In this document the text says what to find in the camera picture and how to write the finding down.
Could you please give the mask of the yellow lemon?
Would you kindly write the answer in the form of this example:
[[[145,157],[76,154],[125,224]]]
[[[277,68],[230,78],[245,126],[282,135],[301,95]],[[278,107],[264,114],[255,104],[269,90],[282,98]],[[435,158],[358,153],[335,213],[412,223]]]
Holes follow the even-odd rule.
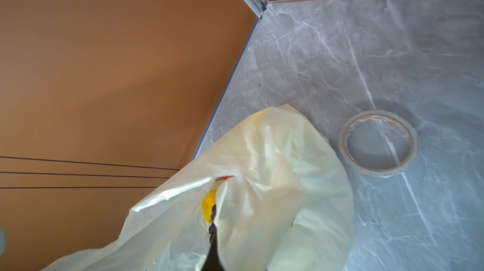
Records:
[[[213,223],[214,206],[216,205],[216,193],[216,189],[211,190],[202,201],[204,219],[209,224]]]

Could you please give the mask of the cream plastic bag orange print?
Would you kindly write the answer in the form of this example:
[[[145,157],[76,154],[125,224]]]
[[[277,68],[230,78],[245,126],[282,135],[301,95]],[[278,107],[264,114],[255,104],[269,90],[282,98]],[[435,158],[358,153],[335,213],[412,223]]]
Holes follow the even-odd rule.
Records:
[[[289,105],[239,123],[131,208],[116,241],[49,270],[201,270],[213,189],[224,270],[342,270],[354,203],[328,139]]]

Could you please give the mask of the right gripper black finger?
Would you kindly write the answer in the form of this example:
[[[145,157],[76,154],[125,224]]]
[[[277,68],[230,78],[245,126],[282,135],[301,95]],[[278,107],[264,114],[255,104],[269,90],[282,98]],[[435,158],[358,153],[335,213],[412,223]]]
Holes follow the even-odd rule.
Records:
[[[215,238],[210,244],[210,250],[201,271],[224,271],[219,261],[218,242]]]

